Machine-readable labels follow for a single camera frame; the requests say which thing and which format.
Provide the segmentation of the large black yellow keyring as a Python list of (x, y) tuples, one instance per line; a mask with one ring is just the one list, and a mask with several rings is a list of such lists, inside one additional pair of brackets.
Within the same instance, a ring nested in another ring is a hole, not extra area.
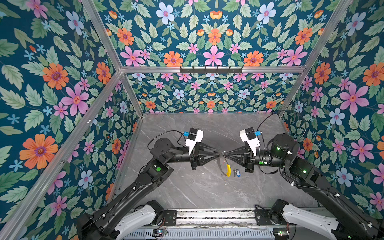
[(221, 176), (230, 177), (232, 174), (232, 168), (231, 165), (228, 162), (228, 159), (226, 157), (226, 151), (221, 152), (221, 159), (222, 161), (219, 162), (219, 169), (221, 171)]

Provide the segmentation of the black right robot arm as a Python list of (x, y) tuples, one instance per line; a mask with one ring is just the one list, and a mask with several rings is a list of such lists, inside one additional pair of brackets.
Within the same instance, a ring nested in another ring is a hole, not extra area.
[(275, 167), (291, 186), (304, 191), (331, 214), (326, 218), (306, 212), (287, 201), (278, 199), (269, 210), (272, 223), (299, 225), (330, 240), (380, 240), (384, 237), (384, 221), (365, 214), (340, 191), (334, 188), (323, 173), (297, 154), (299, 143), (290, 135), (278, 134), (269, 141), (270, 149), (257, 150), (260, 141), (243, 137), (243, 147), (223, 153), (226, 159), (253, 173), (255, 166)]

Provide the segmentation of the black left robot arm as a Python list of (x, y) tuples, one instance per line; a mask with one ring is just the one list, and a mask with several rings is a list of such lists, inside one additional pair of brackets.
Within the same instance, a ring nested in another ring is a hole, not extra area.
[(175, 147), (167, 138), (157, 140), (150, 153), (151, 160), (123, 192), (93, 214), (78, 217), (78, 239), (122, 240), (142, 226), (158, 224), (164, 208), (157, 201), (149, 201), (138, 210), (134, 208), (173, 173), (169, 164), (189, 162), (195, 170), (220, 156), (217, 149), (206, 144), (193, 142), (188, 147)]

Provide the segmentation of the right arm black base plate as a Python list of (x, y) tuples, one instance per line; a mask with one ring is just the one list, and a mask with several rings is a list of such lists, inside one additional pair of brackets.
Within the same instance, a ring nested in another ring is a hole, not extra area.
[(259, 226), (294, 226), (295, 224), (289, 223), (283, 218), (283, 208), (284, 207), (273, 207), (267, 210), (259, 205), (255, 205), (254, 213), (257, 224)]

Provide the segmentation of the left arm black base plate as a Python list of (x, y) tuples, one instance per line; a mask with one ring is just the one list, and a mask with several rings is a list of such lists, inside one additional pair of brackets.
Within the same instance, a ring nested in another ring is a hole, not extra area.
[(177, 210), (164, 210), (156, 213), (154, 220), (151, 222), (151, 226), (176, 226), (178, 211)]

